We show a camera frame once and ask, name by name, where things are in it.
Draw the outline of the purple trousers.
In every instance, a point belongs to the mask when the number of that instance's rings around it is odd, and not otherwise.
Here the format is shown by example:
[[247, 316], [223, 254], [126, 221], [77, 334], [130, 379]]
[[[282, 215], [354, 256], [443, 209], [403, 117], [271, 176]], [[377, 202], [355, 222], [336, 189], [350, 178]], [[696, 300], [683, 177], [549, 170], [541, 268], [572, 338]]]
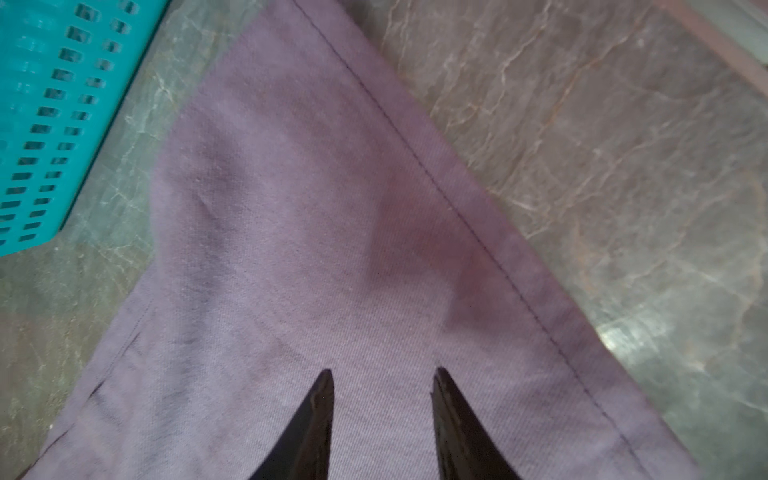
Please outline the purple trousers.
[[521, 479], [687, 450], [336, 1], [272, 1], [181, 110], [155, 258], [29, 479], [250, 479], [320, 372], [327, 479], [441, 479], [448, 370]]

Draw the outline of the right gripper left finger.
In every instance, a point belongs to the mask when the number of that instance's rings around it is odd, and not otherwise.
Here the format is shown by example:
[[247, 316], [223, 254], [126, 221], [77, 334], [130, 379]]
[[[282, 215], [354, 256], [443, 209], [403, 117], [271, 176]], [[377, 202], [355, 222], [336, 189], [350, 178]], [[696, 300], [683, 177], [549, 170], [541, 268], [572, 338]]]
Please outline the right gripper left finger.
[[326, 480], [334, 400], [333, 375], [324, 369], [250, 480]]

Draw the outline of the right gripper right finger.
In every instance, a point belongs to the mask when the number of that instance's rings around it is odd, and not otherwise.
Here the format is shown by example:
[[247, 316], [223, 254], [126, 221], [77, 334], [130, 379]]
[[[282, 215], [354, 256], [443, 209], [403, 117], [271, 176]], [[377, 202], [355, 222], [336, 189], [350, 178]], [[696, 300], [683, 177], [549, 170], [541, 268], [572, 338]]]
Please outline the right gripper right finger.
[[443, 367], [435, 371], [431, 401], [441, 479], [521, 480]]

